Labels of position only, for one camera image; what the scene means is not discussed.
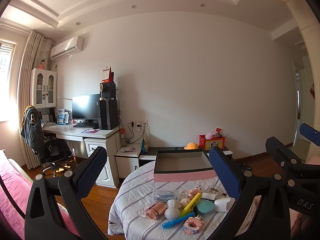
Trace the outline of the white small device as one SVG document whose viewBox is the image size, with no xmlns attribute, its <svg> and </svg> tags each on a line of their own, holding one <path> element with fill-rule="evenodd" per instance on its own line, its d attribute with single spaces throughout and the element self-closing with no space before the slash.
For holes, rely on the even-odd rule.
<svg viewBox="0 0 320 240">
<path fill-rule="evenodd" d="M 223 197 L 220 199 L 216 199 L 214 201 L 215 212 L 228 212 L 233 204 L 235 203 L 235 199 L 232 197 Z"/>
</svg>

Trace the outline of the teal round container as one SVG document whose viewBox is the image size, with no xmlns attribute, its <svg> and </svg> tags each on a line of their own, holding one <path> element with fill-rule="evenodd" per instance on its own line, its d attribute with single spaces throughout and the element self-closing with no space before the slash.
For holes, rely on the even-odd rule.
<svg viewBox="0 0 320 240">
<path fill-rule="evenodd" d="M 215 211 L 215 204 L 206 199 L 200 199 L 196 204 L 197 214 L 201 217 L 211 215 Z"/>
</svg>

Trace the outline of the pink block figure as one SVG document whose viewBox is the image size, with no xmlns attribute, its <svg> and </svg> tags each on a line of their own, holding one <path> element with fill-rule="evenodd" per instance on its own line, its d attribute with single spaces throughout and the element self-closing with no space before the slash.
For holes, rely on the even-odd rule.
<svg viewBox="0 0 320 240">
<path fill-rule="evenodd" d="M 197 234 L 203 227 L 204 220 L 201 216 L 189 217 L 183 224 L 183 231 L 187 234 Z"/>
</svg>

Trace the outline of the yellow highlighter marker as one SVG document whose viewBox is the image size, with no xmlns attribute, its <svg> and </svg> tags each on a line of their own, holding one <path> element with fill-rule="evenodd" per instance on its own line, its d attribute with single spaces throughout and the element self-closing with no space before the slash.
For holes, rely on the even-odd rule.
<svg viewBox="0 0 320 240">
<path fill-rule="evenodd" d="M 199 200 L 202 197 L 202 193 L 197 193 L 195 195 L 195 197 L 187 204 L 187 206 L 182 210 L 180 217 L 186 216 L 189 213 L 191 213 L 191 211 L 193 210 L 193 208 L 196 206 L 196 204 L 199 202 Z"/>
</svg>

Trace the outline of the pink pig figurine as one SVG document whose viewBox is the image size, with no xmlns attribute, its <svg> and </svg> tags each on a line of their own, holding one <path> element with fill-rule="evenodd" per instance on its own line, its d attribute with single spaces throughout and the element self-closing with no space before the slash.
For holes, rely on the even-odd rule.
<svg viewBox="0 0 320 240">
<path fill-rule="evenodd" d="M 180 200 L 181 207 L 185 208 L 191 200 L 198 194 L 201 193 L 201 189 L 199 187 L 196 187 L 194 189 L 191 189 L 189 191 L 181 191 L 180 196 L 182 199 Z"/>
</svg>

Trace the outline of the white duck figurine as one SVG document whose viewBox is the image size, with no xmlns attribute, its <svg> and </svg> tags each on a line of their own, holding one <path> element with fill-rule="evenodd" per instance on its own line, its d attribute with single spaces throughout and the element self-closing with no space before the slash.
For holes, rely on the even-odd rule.
<svg viewBox="0 0 320 240">
<path fill-rule="evenodd" d="M 170 199 L 167 202 L 167 209 L 164 212 L 165 218 L 168 220 L 175 220 L 177 219 L 181 212 L 180 208 L 182 206 L 180 205 L 180 202 L 176 199 Z"/>
</svg>

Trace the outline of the blue highlighter marker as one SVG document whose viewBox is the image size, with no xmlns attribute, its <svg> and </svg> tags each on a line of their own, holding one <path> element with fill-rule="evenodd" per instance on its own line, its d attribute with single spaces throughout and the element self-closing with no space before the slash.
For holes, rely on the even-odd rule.
<svg viewBox="0 0 320 240">
<path fill-rule="evenodd" d="M 194 215 L 195 215 L 195 213 L 191 212 L 191 213 L 189 213 L 189 214 L 187 214 L 187 215 L 185 215 L 183 217 L 180 217 L 180 218 L 177 218 L 175 220 L 171 220 L 171 221 L 168 221 L 166 223 L 163 223 L 162 224 L 162 228 L 163 229 L 171 228 L 171 227 L 173 227 L 173 226 L 175 226 L 175 225 L 177 225 L 177 224 L 179 224 L 181 222 L 185 222 L 189 217 L 193 217 Z"/>
</svg>

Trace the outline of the dental flossers box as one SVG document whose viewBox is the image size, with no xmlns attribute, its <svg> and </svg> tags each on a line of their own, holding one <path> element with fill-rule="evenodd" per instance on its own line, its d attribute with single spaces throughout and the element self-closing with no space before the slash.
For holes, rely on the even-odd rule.
<svg viewBox="0 0 320 240">
<path fill-rule="evenodd" d="M 153 200 L 166 203 L 169 200 L 178 200 L 178 194 L 175 191 L 155 190 L 152 193 Z"/>
</svg>

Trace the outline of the pink cylindrical case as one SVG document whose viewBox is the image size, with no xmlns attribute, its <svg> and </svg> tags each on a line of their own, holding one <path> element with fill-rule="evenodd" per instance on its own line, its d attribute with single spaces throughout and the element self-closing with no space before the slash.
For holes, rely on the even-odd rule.
<svg viewBox="0 0 320 240">
<path fill-rule="evenodd" d="M 165 213 L 167 206 L 163 202 L 155 202 L 152 206 L 148 207 L 145 215 L 153 220 L 157 220 Z"/>
</svg>

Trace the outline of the white charger plug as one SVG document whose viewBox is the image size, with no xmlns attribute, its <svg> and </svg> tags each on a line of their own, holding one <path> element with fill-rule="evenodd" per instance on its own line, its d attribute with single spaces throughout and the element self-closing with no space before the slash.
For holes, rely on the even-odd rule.
<svg viewBox="0 0 320 240">
<path fill-rule="evenodd" d="M 209 193 L 209 192 L 203 192 L 202 193 L 202 199 L 206 199 L 209 201 L 214 201 L 216 198 L 216 194 L 214 193 Z"/>
</svg>

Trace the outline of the dark jacket on chair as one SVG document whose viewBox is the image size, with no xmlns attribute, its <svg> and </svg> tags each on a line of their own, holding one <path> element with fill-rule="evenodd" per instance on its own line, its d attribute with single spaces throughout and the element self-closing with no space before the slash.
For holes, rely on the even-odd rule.
<svg viewBox="0 0 320 240">
<path fill-rule="evenodd" d="M 44 135 L 40 114 L 34 106 L 27 106 L 21 122 L 21 136 L 35 154 L 44 149 Z"/>
</svg>

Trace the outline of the white desk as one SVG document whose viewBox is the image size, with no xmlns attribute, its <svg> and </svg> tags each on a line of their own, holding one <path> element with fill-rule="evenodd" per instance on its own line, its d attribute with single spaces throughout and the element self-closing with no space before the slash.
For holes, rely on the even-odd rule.
<svg viewBox="0 0 320 240">
<path fill-rule="evenodd" d="M 122 147 L 119 128 L 88 133 L 87 128 L 75 127 L 70 124 L 46 125 L 43 130 L 46 133 L 55 134 L 58 139 L 65 140 L 73 155 L 79 158 L 88 158 L 99 146 L 105 148 L 107 162 L 96 180 L 96 184 L 117 188 L 119 175 L 115 155 Z"/>
</svg>

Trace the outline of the snack bag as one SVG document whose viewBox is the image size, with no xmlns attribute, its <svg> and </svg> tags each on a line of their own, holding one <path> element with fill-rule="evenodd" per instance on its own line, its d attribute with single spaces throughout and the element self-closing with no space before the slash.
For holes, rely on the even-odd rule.
<svg viewBox="0 0 320 240">
<path fill-rule="evenodd" d="M 143 153 L 147 153 L 149 150 L 149 143 L 146 134 L 143 134 L 141 149 Z"/>
</svg>

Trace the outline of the white air conditioner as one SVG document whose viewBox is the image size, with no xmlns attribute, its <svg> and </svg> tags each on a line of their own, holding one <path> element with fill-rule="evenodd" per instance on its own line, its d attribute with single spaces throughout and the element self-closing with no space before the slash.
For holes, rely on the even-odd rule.
<svg viewBox="0 0 320 240">
<path fill-rule="evenodd" d="M 51 49 L 50 59 L 52 61 L 56 61 L 62 57 L 81 52 L 83 43 L 84 38 L 82 36 L 75 36 L 73 38 L 65 40 Z"/>
</svg>

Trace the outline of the wall power sockets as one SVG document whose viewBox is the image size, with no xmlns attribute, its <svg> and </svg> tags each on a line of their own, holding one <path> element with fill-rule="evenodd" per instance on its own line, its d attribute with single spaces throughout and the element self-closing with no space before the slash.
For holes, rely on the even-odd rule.
<svg viewBox="0 0 320 240">
<path fill-rule="evenodd" d="M 128 123 L 129 128 L 135 129 L 138 132 L 148 127 L 148 125 L 149 125 L 148 121 L 130 121 Z"/>
</svg>

